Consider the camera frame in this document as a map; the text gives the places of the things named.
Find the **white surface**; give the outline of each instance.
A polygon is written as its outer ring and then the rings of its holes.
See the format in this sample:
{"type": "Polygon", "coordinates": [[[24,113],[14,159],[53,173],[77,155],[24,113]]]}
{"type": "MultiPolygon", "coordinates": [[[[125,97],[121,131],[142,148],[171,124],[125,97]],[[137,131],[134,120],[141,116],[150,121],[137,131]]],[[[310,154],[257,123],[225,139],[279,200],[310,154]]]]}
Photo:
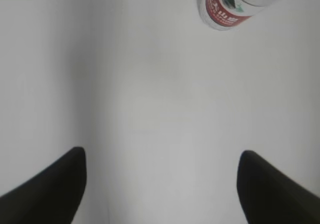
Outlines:
{"type": "Polygon", "coordinates": [[[0,2],[1,194],[84,146],[76,224],[246,223],[245,149],[320,195],[317,0],[227,32],[197,0],[0,2]]]}

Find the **red bottle label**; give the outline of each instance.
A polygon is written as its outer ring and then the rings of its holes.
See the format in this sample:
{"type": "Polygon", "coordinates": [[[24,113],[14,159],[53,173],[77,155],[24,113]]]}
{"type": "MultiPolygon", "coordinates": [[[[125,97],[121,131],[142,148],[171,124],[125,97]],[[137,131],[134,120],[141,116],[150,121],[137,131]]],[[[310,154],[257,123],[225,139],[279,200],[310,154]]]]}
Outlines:
{"type": "Polygon", "coordinates": [[[253,13],[250,10],[251,15],[245,15],[244,8],[247,6],[250,5],[242,0],[205,0],[206,11],[210,18],[224,27],[234,27],[250,18],[253,13]]]}

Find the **white floor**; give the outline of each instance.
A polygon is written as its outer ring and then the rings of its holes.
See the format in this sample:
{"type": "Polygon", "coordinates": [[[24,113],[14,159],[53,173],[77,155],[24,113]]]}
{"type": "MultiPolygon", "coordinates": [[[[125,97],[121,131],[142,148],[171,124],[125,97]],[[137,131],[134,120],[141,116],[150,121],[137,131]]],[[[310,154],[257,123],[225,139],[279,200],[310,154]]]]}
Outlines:
{"type": "Polygon", "coordinates": [[[0,0],[0,195],[73,146],[75,224],[244,224],[246,149],[320,195],[319,8],[218,32],[197,0],[0,0]]]}

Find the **bottle label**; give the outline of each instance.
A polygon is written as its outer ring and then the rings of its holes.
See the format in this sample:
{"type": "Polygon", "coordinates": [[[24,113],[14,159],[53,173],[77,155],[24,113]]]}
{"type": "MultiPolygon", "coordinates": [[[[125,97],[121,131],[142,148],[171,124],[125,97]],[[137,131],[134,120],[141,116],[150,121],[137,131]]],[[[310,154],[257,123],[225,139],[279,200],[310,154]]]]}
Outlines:
{"type": "Polygon", "coordinates": [[[244,0],[205,0],[208,15],[223,27],[234,27],[264,9],[244,0]]]}

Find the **plastic bottle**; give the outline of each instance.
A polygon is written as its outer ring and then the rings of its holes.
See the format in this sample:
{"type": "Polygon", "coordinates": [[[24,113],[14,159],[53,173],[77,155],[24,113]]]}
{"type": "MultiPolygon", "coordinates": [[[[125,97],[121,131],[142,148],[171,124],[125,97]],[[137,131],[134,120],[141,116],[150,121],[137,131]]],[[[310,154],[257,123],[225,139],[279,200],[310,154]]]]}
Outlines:
{"type": "Polygon", "coordinates": [[[211,28],[229,30],[277,0],[202,0],[200,16],[211,28]]]}

